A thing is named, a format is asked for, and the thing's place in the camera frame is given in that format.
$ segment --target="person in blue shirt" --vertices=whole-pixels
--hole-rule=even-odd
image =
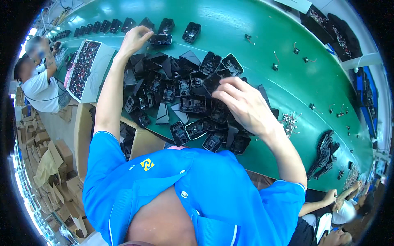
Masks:
[[[101,90],[83,192],[90,223],[113,246],[288,245],[305,200],[305,168],[261,93],[240,78],[222,79],[212,97],[265,142],[280,180],[258,191],[229,151],[166,149],[126,161],[123,72],[152,34],[144,26],[126,33]]]

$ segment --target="green work surface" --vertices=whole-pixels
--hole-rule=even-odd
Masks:
[[[364,175],[370,171],[372,144],[366,126],[360,124],[352,106],[356,105],[356,95],[345,72],[315,37],[282,12],[252,0],[95,0],[72,13],[60,25],[59,30],[54,31],[72,31],[69,38],[60,40],[68,48],[68,53],[77,50],[84,39],[100,41],[118,50],[125,35],[120,31],[115,35],[99,33],[74,38],[74,30],[104,19],[112,21],[117,18],[123,22],[126,17],[133,18],[137,23],[148,17],[155,23],[156,29],[163,18],[174,19],[172,44],[162,49],[150,49],[149,53],[161,51],[178,57],[192,50],[200,60],[208,51],[221,57],[234,54],[244,68],[241,77],[247,77],[253,86],[264,85],[271,106],[280,110],[280,118],[282,113],[303,113],[296,124],[300,134],[293,134],[290,140],[300,154],[306,170],[316,158],[316,147],[321,134],[334,129],[334,141],[341,144],[335,153],[338,160],[326,175],[319,180],[310,181],[308,188],[341,191],[349,172],[349,161],[358,164]],[[192,45],[182,40],[182,34],[190,21],[202,26],[199,37]],[[245,39],[246,33],[252,36],[251,41],[255,45]],[[297,42],[297,48],[300,49],[299,55],[293,53],[294,42]],[[272,63],[278,63],[274,51],[280,60],[278,71],[272,70]],[[310,60],[317,58],[317,61],[305,64],[303,57]],[[65,70],[60,68],[60,79],[64,79]],[[311,103],[315,104],[318,111],[309,108]],[[332,114],[329,113],[331,104],[335,104],[331,107],[334,109]],[[336,114],[340,112],[342,104],[343,111],[348,108],[349,113],[337,118]],[[172,139],[169,127],[155,125],[156,113],[148,113],[152,120],[148,128]],[[125,111],[122,115],[130,118]],[[170,108],[169,117],[170,124],[179,120]],[[187,145],[201,148],[205,138],[206,135]],[[252,137],[244,154],[238,155],[237,159],[248,170],[279,178],[274,156],[262,141],[256,141],[256,137]],[[345,173],[338,180],[340,170]]]

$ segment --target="white box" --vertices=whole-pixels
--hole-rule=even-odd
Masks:
[[[108,45],[103,44],[102,42],[87,40],[85,39],[80,45],[77,55],[75,56],[74,63],[79,58],[79,54],[82,50],[82,47],[87,42],[93,42],[99,46],[97,50],[96,56],[92,62],[92,66],[90,68],[90,76],[87,78],[84,90],[82,92],[81,99],[77,98],[70,90],[70,78],[72,77],[72,73],[74,72],[74,65],[70,70],[70,74],[66,75],[66,83],[67,83],[67,91],[70,95],[77,100],[78,102],[97,102],[97,95],[99,94],[101,82],[104,79],[104,74],[107,71],[108,65],[111,61],[113,54],[115,53],[115,49],[109,47]]]

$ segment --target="white button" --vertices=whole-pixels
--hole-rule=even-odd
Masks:
[[[180,193],[180,195],[181,195],[183,198],[186,198],[186,197],[188,196],[188,194],[187,194],[186,192],[184,192],[184,191],[182,191],[182,192]]]

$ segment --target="concrete floor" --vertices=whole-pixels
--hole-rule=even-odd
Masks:
[[[72,107],[72,116],[70,122],[65,122],[57,114],[39,112],[49,137],[53,141],[63,139],[74,155],[74,128],[76,118],[76,107]],[[75,157],[73,158],[74,171],[77,173]]]

